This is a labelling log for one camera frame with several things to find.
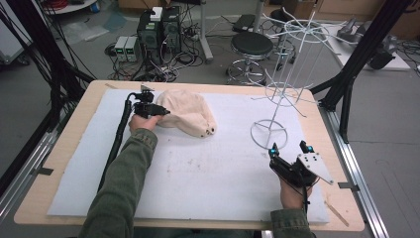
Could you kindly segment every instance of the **white wire stand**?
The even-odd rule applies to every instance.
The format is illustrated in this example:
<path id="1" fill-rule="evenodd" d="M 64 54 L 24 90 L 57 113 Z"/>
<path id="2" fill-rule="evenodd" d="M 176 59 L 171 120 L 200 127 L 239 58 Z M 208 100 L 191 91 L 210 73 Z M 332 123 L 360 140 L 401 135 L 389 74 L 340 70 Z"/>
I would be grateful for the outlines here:
<path id="1" fill-rule="evenodd" d="M 320 30 L 322 26 L 312 21 L 314 14 L 312 14 L 310 20 L 297 20 L 292 15 L 288 14 L 284 9 L 283 11 L 285 14 L 292 18 L 291 21 L 281 22 L 264 15 L 269 20 L 283 24 L 284 29 L 280 34 L 267 36 L 269 38 L 283 37 L 281 47 L 278 46 L 277 49 L 278 58 L 276 65 L 279 65 L 281 60 L 283 62 L 290 61 L 291 56 L 294 54 L 296 54 L 296 59 L 294 59 L 294 64 L 291 67 L 286 67 L 286 65 L 284 65 L 281 68 L 278 81 L 274 81 L 276 70 L 273 71 L 273 74 L 270 77 L 271 83 L 265 87 L 265 96 L 271 102 L 276 104 L 274 113 L 271 119 L 262 119 L 255 122 L 251 127 L 251 136 L 254 142 L 265 149 L 270 149 L 274 142 L 276 142 L 279 149 L 285 147 L 287 144 L 287 128 L 284 127 L 280 122 L 276 121 L 276 116 L 279 112 L 278 109 L 280 106 L 292 106 L 297 112 L 299 112 L 299 114 L 306 117 L 299 110 L 297 110 L 295 104 L 299 101 L 304 88 L 308 87 L 308 83 L 312 77 L 316 62 L 321 55 L 321 52 L 324 48 L 323 46 L 325 46 L 327 42 L 327 38 L 320 36 L 321 34 L 324 34 Z M 323 46 L 321 46 L 316 53 L 315 61 L 312 63 L 309 75 L 306 77 L 303 84 L 304 86 L 302 86 L 300 89 L 297 89 L 296 84 L 301 77 L 300 75 L 302 73 L 302 69 L 303 67 L 308 66 L 308 59 L 312 53 L 313 46 L 319 43 L 322 43 Z M 303 52 L 302 49 L 304 45 L 308 45 L 309 47 L 306 47 L 305 51 Z M 286 91 L 289 92 L 290 88 L 296 93 L 292 93 L 293 95 L 288 94 Z"/>
<path id="2" fill-rule="evenodd" d="M 283 32 L 274 35 L 267 35 L 270 38 L 283 38 L 281 46 L 278 49 L 278 58 L 277 65 L 281 65 L 280 77 L 278 81 L 274 81 L 276 70 L 273 71 L 271 80 L 271 87 L 267 89 L 266 96 L 273 103 L 278 103 L 274 98 L 279 96 L 280 98 L 285 97 L 286 88 L 292 88 L 297 92 L 297 96 L 293 96 L 293 102 L 291 100 L 284 101 L 282 106 L 292 106 L 296 104 L 305 88 L 308 88 L 313 80 L 313 72 L 321 56 L 321 53 L 326 46 L 331 49 L 328 45 L 328 30 L 324 28 L 321 24 L 314 22 L 312 14 L 309 20 L 297 20 L 292 15 L 287 13 L 283 9 L 284 14 L 292 18 L 288 22 L 281 22 L 275 19 L 270 19 L 271 21 L 279 22 L 283 24 Z M 292 66 L 287 66 L 287 63 L 293 60 Z M 304 68 L 310 67 L 309 74 L 304 77 L 302 71 Z"/>

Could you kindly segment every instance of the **desk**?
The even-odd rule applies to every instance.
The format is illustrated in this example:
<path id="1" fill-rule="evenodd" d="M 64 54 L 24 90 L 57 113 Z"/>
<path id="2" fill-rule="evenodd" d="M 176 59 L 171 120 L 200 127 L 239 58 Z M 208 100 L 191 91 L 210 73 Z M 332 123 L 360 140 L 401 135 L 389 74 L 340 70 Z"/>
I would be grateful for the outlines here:
<path id="1" fill-rule="evenodd" d="M 331 36 L 337 36 L 337 32 L 342 28 L 342 26 L 331 24 L 322 24 L 322 26 L 324 27 L 322 28 L 322 31 L 326 34 L 330 34 Z M 327 41 L 331 48 L 334 50 L 334 56 L 336 57 L 339 64 L 344 66 L 349 60 L 356 46 L 350 46 L 347 43 L 339 42 L 337 39 L 332 37 L 328 37 Z M 395 57 L 395 59 L 391 60 L 381 70 L 404 71 L 411 69 L 411 67 L 397 53 L 393 53 L 392 55 Z M 366 64 L 364 69 L 372 68 Z"/>
<path id="2" fill-rule="evenodd" d="M 181 83 L 145 83 L 155 90 L 182 88 L 195 92 L 213 92 L 230 94 L 264 94 L 261 87 L 181 84 Z M 48 209 L 58 188 L 61 175 L 77 148 L 78 142 L 85 131 L 93 113 L 99 105 L 102 95 L 107 89 L 139 90 L 141 84 L 131 81 L 96 80 L 90 83 L 79 105 L 68 121 L 60 138 L 55 144 L 44 167 L 53 169 L 50 176 L 38 175 L 25 199 L 15 214 L 15 221 L 19 224 L 36 225 L 81 225 L 84 217 L 47 216 Z M 329 231 L 361 231 L 365 228 L 353 194 L 349 189 L 340 189 L 337 182 L 347 181 L 337 159 L 327 129 L 314 99 L 308 90 L 304 90 L 302 98 L 297 104 L 299 110 L 304 111 L 306 118 L 299 117 L 303 133 L 307 141 L 317 148 L 330 169 L 335 184 L 330 186 L 321 182 L 325 204 L 331 222 L 326 225 L 311 226 L 313 230 Z M 188 227 L 188 228 L 235 228 L 235 229 L 270 229 L 269 222 L 247 221 L 204 221 L 204 220 L 159 220 L 135 219 L 136 226 L 154 227 Z"/>

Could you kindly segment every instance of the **chrome stool base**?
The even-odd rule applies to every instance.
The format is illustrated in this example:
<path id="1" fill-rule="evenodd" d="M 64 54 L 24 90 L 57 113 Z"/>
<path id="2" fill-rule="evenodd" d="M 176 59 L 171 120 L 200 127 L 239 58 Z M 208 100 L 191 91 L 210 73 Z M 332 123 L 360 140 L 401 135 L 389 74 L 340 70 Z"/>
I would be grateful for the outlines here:
<path id="1" fill-rule="evenodd" d="M 263 85 L 265 86 L 264 68 L 249 59 L 239 59 L 232 62 L 226 69 L 228 82 L 237 81 L 243 85 Z"/>

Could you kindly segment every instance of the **chair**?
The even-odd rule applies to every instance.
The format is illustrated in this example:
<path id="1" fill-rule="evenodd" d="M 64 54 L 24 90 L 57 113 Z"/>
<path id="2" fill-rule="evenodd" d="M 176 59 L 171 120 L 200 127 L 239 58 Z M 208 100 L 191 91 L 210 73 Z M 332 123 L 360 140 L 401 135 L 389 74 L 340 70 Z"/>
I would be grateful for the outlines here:
<path id="1" fill-rule="evenodd" d="M 231 48 L 243 59 L 229 65 L 226 70 L 229 75 L 228 84 L 235 80 L 246 85 L 265 85 L 265 71 L 257 60 L 269 57 L 273 49 L 272 41 L 259 33 L 242 32 L 232 38 Z"/>

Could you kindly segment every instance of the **olive green sleeve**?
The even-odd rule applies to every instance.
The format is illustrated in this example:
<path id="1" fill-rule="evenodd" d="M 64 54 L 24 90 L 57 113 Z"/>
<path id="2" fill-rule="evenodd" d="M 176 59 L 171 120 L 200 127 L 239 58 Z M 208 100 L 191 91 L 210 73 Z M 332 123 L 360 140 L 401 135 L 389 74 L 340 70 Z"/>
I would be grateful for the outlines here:
<path id="1" fill-rule="evenodd" d="M 306 214 L 302 209 L 282 209 L 271 212 L 274 238 L 313 238 Z"/>
<path id="2" fill-rule="evenodd" d="M 147 129 L 137 129 L 127 140 L 90 205 L 80 238 L 132 238 L 133 218 L 157 143 Z"/>

